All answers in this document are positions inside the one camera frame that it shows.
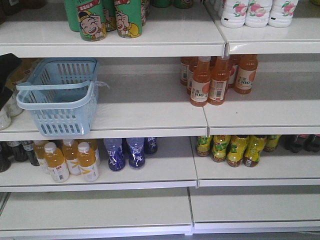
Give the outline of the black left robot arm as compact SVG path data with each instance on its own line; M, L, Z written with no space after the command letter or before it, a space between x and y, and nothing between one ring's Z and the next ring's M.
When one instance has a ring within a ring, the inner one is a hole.
M6 86L9 77L22 64L22 60L13 53L0 56L0 110L3 109L13 91Z

